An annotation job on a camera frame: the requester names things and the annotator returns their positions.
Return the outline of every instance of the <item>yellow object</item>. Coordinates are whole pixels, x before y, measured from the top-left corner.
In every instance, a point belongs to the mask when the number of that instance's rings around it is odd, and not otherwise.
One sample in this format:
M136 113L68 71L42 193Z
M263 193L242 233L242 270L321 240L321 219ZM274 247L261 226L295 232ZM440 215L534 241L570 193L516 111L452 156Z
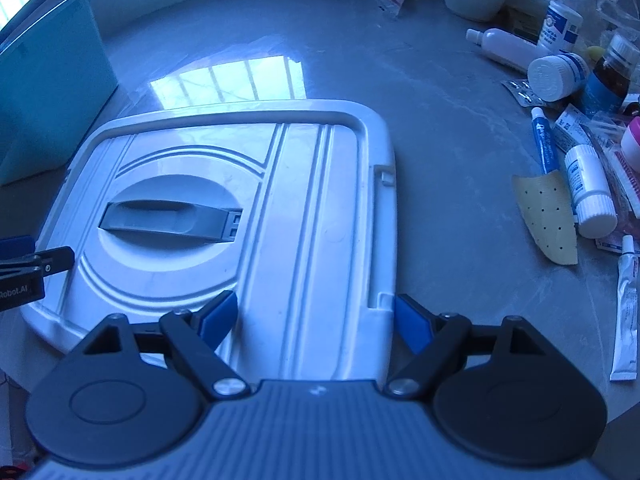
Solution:
M587 54L592 61L598 62L604 56L604 49L601 46L590 46L587 48Z

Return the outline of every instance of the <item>white bowl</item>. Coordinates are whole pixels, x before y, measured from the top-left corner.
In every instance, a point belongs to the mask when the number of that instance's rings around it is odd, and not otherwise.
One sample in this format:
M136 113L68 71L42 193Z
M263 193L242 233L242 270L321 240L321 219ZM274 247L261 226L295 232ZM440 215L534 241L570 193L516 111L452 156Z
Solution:
M474 22L490 22L505 0L444 0L447 8Z

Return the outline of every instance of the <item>white plastic lid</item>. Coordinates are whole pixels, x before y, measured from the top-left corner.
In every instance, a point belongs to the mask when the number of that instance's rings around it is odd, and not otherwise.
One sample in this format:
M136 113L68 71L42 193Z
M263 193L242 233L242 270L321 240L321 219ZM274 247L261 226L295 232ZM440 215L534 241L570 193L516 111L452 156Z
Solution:
M527 70L531 89L545 101L553 102L574 92L574 72L559 56L534 59Z
M471 43L475 43L476 45L482 44L482 36L484 36L484 33L479 30L475 30L473 28L468 28L466 30L466 40L471 41Z
M624 235L622 237L622 253L635 253L636 248L634 247L634 238L632 235Z
M624 38L619 34L616 34L612 38L607 50L609 50L616 57L620 58L621 61L627 63L630 66L637 64L638 57L640 57L640 51L636 48L636 46L627 38Z
M578 232L584 238L605 237L618 225L613 200L606 194L583 198L575 207L575 211L578 214Z
M556 0L551 0L549 3L549 7L553 9L558 14L561 14L565 18L570 19L576 27L580 28L582 26L582 15L579 12L575 12L571 7L566 6L565 4L561 4Z
M544 117L546 119L546 115L543 112L542 108L540 107L535 107L531 109L531 118L532 119L538 119L540 117Z

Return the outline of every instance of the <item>blue ointment tube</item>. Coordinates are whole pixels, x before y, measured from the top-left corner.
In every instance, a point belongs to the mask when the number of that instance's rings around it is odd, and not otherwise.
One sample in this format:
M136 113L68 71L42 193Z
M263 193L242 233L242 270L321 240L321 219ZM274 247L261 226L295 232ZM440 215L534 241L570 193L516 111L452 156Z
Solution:
M531 119L533 136L536 138L538 153L540 154L542 173L547 174L558 170L558 158L556 157L554 140L551 136L551 126L542 108L533 108L533 110L531 110Z

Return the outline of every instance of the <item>logo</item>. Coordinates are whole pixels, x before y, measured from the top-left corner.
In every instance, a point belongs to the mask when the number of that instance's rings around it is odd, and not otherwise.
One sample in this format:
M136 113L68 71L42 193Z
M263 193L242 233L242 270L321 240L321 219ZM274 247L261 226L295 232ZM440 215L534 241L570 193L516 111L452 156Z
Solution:
M29 288L26 285L17 286L15 288L10 288L9 290L5 290L4 292L0 292L0 298L4 300L5 298L18 296L19 294L24 294L25 292L28 292L28 291L29 291Z

